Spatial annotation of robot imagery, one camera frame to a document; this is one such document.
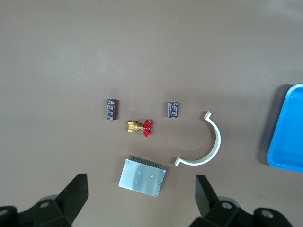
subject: gray floor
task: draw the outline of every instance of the gray floor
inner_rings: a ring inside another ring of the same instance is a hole
[[[0,205],[23,211],[87,173],[74,227],[186,227],[205,174],[247,212],[302,226],[303,174],[265,159],[285,91],[303,82],[302,22],[299,0],[1,0]],[[213,145],[204,111],[222,134],[217,156],[174,166]],[[127,133],[147,118],[150,137]],[[167,167],[157,198],[118,187],[129,154]]]

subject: red valve handle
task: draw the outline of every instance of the red valve handle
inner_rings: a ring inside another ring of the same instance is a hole
[[[148,136],[150,136],[151,132],[152,132],[152,122],[151,122],[151,120],[147,119],[144,122],[143,135],[148,137]]]

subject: curved bracket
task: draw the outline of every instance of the curved bracket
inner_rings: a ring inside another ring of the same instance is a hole
[[[216,134],[216,140],[214,142],[213,149],[209,152],[208,155],[206,155],[205,157],[203,157],[199,160],[195,160],[195,161],[188,161],[188,160],[178,157],[175,161],[176,166],[178,166],[180,164],[180,162],[182,162],[186,165],[189,165],[189,166],[199,166],[199,165],[205,164],[206,162],[209,162],[210,160],[212,160],[213,157],[215,157],[215,155],[218,153],[218,150],[221,145],[221,134],[220,134],[220,131],[219,131],[217,125],[212,120],[209,119],[211,115],[212,115],[212,113],[207,111],[207,113],[204,116],[204,119],[213,126],[214,132]]]

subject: brass valve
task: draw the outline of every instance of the brass valve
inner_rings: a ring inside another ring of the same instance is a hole
[[[137,121],[128,121],[128,132],[143,130],[143,124]]]

